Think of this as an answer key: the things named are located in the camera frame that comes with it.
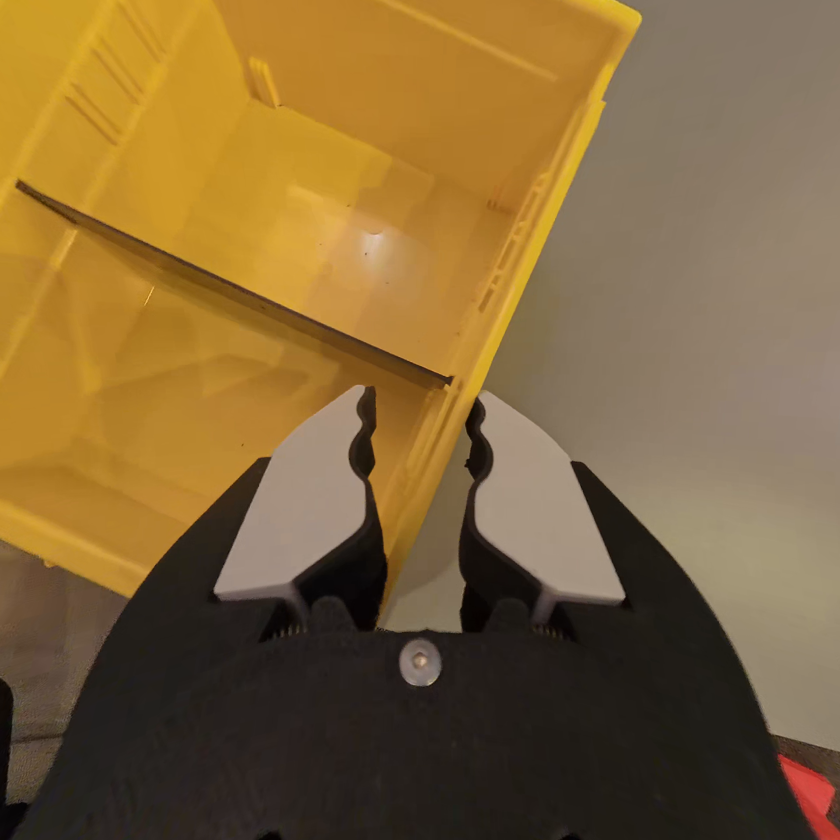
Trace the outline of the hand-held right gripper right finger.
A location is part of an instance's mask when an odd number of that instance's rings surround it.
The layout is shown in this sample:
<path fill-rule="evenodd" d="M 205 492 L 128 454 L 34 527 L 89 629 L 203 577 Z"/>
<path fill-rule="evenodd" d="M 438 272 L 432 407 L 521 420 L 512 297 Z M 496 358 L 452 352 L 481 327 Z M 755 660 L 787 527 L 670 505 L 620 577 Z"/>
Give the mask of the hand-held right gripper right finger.
<path fill-rule="evenodd" d="M 554 625 L 560 604 L 619 606 L 626 594 L 571 457 L 541 427 L 481 392 L 466 421 L 469 488 L 458 540 L 461 628 L 481 631 L 500 601 Z"/>

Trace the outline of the yellow plastic bin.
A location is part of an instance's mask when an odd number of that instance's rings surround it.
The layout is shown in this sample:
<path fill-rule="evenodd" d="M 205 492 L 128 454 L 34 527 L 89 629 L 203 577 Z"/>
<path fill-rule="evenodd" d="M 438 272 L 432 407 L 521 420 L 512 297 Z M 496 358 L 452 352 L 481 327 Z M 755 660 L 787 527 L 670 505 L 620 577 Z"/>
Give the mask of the yellow plastic bin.
<path fill-rule="evenodd" d="M 394 580 L 642 22 L 621 2 L 2 2 L 2 540 L 123 595 L 373 385 Z M 15 188 L 445 375 L 237 322 Z"/>

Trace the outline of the red plastic bin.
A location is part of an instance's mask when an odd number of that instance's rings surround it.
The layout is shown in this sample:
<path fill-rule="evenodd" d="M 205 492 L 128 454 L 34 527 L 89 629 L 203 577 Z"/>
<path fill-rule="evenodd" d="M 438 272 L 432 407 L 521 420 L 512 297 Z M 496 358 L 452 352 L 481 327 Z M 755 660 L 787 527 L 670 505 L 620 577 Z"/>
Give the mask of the red plastic bin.
<path fill-rule="evenodd" d="M 781 753 L 778 754 L 778 759 L 784 777 L 814 837 L 839 839 L 839 830 L 829 818 L 836 794 L 832 783 L 824 775 L 786 758 Z"/>

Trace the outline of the black divider in yellow bin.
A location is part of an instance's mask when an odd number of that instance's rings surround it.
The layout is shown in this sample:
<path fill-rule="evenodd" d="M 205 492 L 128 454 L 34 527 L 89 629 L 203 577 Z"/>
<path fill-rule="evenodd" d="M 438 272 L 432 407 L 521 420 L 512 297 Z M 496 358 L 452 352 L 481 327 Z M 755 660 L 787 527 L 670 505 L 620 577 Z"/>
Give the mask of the black divider in yellow bin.
<path fill-rule="evenodd" d="M 452 385 L 453 375 L 441 374 L 342 332 L 302 312 L 248 290 L 212 271 L 83 213 L 17 179 L 15 188 L 76 228 L 107 244 L 116 255 L 156 270 L 164 284 L 237 322 L 262 332 L 321 345 L 325 354 L 344 354 L 430 389 Z"/>

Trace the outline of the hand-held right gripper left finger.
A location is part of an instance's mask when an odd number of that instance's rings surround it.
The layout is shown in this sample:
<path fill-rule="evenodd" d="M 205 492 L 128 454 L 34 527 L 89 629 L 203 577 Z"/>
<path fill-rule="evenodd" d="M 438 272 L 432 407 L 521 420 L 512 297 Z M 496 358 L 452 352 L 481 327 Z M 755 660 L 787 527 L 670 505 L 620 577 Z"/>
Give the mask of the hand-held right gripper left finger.
<path fill-rule="evenodd" d="M 375 629 L 388 575 L 376 425 L 375 388 L 356 385 L 275 449 L 217 577 L 219 601 L 278 599 L 306 625 L 333 596 L 360 630 Z"/>

